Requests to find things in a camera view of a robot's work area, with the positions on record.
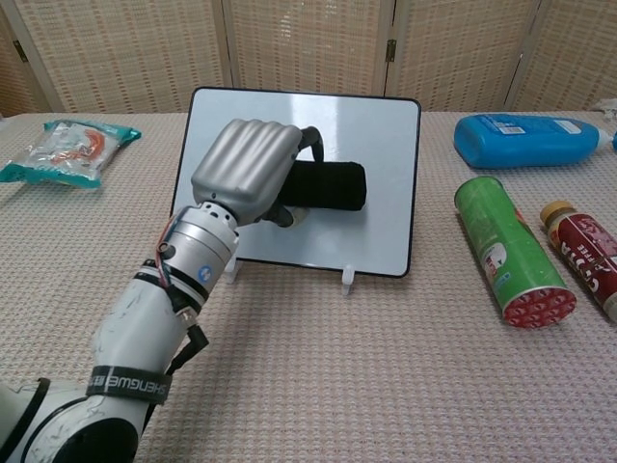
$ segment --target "green packaging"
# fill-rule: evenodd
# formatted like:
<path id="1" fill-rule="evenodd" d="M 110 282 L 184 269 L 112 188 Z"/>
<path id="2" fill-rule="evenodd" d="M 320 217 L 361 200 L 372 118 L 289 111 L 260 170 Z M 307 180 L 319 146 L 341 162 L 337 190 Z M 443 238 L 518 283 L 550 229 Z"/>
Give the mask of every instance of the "green packaging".
<path id="1" fill-rule="evenodd" d="M 496 178 L 463 183 L 454 203 L 509 324 L 546 326 L 574 310 L 576 297 Z"/>

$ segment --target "snack package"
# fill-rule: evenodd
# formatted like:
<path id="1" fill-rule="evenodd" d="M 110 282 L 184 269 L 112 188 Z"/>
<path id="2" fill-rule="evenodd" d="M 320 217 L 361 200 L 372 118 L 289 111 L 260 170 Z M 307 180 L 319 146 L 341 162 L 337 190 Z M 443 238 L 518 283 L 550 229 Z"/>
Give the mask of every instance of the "snack package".
<path id="1" fill-rule="evenodd" d="M 51 180 L 96 188 L 116 151 L 141 136 L 139 130 L 109 123 L 67 119 L 46 123 L 37 142 L 0 171 L 0 182 Z"/>

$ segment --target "beige bottle cap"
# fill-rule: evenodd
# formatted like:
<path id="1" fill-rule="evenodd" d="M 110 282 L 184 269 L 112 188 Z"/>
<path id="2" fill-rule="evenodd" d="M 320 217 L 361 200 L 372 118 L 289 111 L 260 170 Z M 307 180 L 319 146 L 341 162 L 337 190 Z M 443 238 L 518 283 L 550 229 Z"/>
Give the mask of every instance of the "beige bottle cap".
<path id="1" fill-rule="evenodd" d="M 575 207 L 571 205 L 570 203 L 568 203 L 567 201 L 553 201 L 552 203 L 548 203 L 547 205 L 544 206 L 544 208 L 542 209 L 542 212 L 540 212 L 540 220 L 542 220 L 544 225 L 548 227 L 549 224 L 547 223 L 547 221 L 549 220 L 549 217 L 551 217 L 554 212 L 556 212 L 559 209 L 574 209 L 574 208 Z"/>

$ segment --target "woven screen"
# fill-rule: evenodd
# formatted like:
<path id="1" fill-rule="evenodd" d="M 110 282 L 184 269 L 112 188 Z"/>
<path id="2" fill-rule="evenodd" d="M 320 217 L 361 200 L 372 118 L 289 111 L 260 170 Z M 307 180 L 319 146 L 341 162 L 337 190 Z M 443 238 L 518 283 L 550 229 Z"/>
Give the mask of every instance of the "woven screen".
<path id="1" fill-rule="evenodd" d="M 589 109 L 617 97 L 615 0 L 552 0 L 541 31 L 515 109 Z"/>
<path id="2" fill-rule="evenodd" d="M 390 65 L 400 68 L 388 95 L 413 97 L 435 111 L 501 109 L 532 3 L 415 0 Z"/>
<path id="3" fill-rule="evenodd" d="M 229 0 L 239 86 L 382 95 L 372 89 L 380 3 Z"/>
<path id="4" fill-rule="evenodd" d="M 67 111 L 186 111 L 222 86 L 207 0 L 15 0 Z"/>
<path id="5" fill-rule="evenodd" d="M 37 113 L 41 108 L 29 87 L 29 75 L 13 47 L 9 23 L 0 11 L 0 114 Z"/>

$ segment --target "red can lid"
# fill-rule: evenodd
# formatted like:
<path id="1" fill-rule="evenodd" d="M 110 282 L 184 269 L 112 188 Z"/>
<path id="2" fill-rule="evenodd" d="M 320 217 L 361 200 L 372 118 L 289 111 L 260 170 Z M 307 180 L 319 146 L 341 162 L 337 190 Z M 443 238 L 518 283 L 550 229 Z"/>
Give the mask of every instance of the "red can lid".
<path id="1" fill-rule="evenodd" d="M 512 326 L 539 328 L 568 316 L 577 305 L 577 297 L 563 287 L 531 289 L 510 302 L 503 317 Z"/>

